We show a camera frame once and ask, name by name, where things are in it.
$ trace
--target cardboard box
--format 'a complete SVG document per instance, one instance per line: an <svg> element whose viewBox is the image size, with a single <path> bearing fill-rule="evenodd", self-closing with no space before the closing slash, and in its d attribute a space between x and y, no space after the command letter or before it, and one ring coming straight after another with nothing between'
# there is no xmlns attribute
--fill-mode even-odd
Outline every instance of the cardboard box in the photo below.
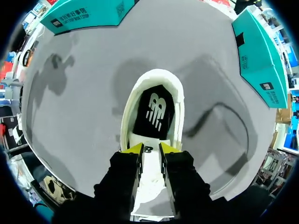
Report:
<svg viewBox="0 0 299 224"><path fill-rule="evenodd" d="M245 9L232 23L241 76L270 108L287 108L285 72L275 43Z"/></svg>
<svg viewBox="0 0 299 224"><path fill-rule="evenodd" d="M96 26L118 26L139 0L59 0L41 20L54 34Z"/></svg>
<svg viewBox="0 0 299 224"><path fill-rule="evenodd" d="M278 132L275 131L274 134L273 134L273 138L272 138L272 141L271 141L271 143L270 143L269 148L273 148L273 147L274 147L275 142L276 142L276 139L277 139L277 135L278 135Z"/></svg>
<svg viewBox="0 0 299 224"><path fill-rule="evenodd" d="M293 111L292 111L292 95L288 94L288 108L277 109L276 112L276 123L290 124Z"/></svg>

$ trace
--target sneaker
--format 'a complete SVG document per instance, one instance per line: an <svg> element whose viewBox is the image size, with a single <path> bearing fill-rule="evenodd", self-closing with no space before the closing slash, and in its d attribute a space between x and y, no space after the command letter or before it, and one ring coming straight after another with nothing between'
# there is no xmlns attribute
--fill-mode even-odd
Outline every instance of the sneaker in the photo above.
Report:
<svg viewBox="0 0 299 224"><path fill-rule="evenodd" d="M143 172L135 208L155 199L165 188L159 160L159 144L181 150L185 116L184 91L171 72L153 69L136 82L121 121L121 150L144 144Z"/></svg>

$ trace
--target shoe insole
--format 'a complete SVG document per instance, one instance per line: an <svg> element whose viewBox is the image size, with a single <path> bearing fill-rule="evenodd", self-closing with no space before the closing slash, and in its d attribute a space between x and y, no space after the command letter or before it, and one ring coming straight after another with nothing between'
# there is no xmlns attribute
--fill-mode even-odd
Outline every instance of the shoe insole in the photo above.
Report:
<svg viewBox="0 0 299 224"><path fill-rule="evenodd" d="M149 88L141 95L133 133L166 140L173 116L172 95L163 85Z"/></svg>

